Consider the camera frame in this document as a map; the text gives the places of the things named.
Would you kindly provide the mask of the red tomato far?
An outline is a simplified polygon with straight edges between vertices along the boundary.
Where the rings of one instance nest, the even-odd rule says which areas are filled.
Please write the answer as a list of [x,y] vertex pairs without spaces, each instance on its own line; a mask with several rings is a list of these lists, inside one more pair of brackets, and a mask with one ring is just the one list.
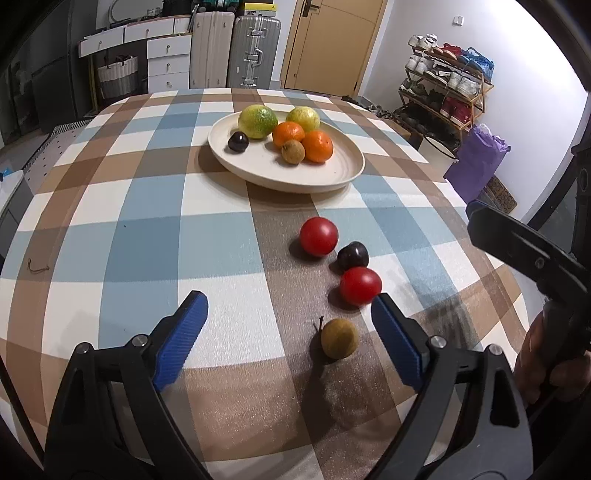
[[324,217],[312,217],[301,226],[301,248],[308,255],[324,257],[334,251],[339,241],[339,230],[332,221]]

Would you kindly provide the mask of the dark plum on table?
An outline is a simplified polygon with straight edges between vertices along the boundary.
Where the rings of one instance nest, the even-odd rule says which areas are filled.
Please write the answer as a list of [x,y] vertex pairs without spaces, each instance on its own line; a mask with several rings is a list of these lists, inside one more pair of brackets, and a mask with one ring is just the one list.
[[368,249],[362,242],[353,241],[342,247],[337,256],[339,271],[346,272],[356,267],[367,267],[370,255]]

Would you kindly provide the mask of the brown longan fruit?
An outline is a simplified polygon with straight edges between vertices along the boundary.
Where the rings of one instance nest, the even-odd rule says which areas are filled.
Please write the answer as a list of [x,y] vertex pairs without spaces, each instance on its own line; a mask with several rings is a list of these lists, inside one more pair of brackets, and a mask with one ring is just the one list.
[[298,165],[305,159],[304,145],[300,141],[291,139],[280,147],[280,155],[284,162],[290,165]]

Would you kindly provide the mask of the red tomato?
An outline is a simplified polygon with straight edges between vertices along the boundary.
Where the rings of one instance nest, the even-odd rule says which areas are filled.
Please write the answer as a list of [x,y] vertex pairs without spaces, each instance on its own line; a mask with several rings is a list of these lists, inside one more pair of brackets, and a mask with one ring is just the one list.
[[339,230],[332,221],[324,217],[312,217],[301,226],[301,248],[308,255],[324,257],[334,251],[339,241]]
[[355,267],[342,274],[339,293],[342,299],[351,305],[370,304],[382,292],[381,277],[367,267]]

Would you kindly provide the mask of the silver hard suitcase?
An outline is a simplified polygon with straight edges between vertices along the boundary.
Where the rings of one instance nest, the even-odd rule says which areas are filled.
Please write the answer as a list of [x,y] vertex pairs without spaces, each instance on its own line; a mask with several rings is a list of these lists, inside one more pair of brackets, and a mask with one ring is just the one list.
[[240,16],[232,30],[229,88],[269,89],[281,23],[266,16]]

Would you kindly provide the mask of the woven laundry basket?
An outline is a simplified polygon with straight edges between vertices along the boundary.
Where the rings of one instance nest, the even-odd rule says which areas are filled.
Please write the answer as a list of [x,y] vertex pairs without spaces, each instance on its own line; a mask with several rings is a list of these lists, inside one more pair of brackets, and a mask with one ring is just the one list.
[[131,95],[139,87],[138,58],[117,56],[113,63],[98,67],[97,75],[105,100]]

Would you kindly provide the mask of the beige hard suitcase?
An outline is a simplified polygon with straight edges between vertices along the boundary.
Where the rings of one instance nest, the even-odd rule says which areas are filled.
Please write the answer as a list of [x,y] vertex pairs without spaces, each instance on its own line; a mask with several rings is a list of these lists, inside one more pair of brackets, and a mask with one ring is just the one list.
[[192,16],[190,89],[224,88],[235,14],[202,12]]

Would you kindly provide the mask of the dark purple plum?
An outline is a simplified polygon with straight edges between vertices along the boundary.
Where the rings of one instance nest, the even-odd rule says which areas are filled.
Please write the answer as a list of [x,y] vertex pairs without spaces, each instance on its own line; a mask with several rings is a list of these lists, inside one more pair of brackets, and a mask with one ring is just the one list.
[[228,139],[228,149],[235,153],[242,153],[249,147],[249,137],[242,131],[235,131]]

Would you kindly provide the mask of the small orange mandarin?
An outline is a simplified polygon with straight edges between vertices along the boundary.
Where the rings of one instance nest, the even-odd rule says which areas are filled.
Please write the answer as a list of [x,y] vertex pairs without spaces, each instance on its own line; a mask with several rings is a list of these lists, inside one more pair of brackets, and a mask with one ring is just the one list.
[[293,121],[284,121],[277,124],[273,129],[273,144],[277,148],[283,147],[283,144],[290,140],[301,142],[304,139],[304,128]]

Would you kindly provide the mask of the cream round plate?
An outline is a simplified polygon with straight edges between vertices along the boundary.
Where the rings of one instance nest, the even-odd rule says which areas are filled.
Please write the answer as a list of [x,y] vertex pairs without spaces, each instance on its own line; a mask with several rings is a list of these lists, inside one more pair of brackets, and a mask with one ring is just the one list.
[[270,137],[250,141],[245,152],[232,151],[228,140],[238,131],[238,117],[238,113],[231,113],[217,120],[208,133],[207,142],[225,169],[252,184],[287,193],[322,193],[345,187],[365,169],[365,156],[356,143],[325,122],[321,123],[320,130],[331,137],[334,152],[324,164],[308,160],[297,166],[287,164]]

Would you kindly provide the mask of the green-yellow lime fruit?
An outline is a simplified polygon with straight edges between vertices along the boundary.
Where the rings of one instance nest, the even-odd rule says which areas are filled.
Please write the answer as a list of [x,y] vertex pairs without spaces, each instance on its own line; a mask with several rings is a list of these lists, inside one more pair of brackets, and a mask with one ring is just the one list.
[[238,116],[238,129],[249,139],[261,140],[279,125],[273,110],[264,105],[249,105]]

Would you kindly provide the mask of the wooden yellow door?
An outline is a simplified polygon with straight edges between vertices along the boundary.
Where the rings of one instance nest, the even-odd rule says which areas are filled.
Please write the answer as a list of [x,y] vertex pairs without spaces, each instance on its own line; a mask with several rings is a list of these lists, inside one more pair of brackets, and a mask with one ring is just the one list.
[[388,3],[297,1],[280,84],[335,96],[359,92]]

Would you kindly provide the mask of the stacked shoe boxes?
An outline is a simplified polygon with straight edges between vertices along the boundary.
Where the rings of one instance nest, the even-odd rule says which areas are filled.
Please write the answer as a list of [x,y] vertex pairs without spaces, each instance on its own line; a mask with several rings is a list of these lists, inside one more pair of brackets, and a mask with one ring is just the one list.
[[276,17],[276,4],[266,2],[245,2],[243,14],[247,16]]

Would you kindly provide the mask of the yellow-green guava fruit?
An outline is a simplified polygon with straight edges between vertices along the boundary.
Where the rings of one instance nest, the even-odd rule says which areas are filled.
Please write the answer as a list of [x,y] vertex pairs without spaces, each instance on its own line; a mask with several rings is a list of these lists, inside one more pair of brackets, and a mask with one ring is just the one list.
[[287,114],[287,121],[294,122],[303,127],[304,132],[318,130],[321,125],[320,115],[315,109],[308,106],[294,107],[290,113]]

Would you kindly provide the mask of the large orange mandarin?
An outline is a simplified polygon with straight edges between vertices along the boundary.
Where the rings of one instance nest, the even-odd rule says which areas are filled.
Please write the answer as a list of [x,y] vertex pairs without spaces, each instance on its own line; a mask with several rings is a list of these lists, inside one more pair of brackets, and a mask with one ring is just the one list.
[[331,137],[321,130],[305,134],[301,144],[304,146],[305,158],[313,163],[322,164],[327,162],[334,152]]

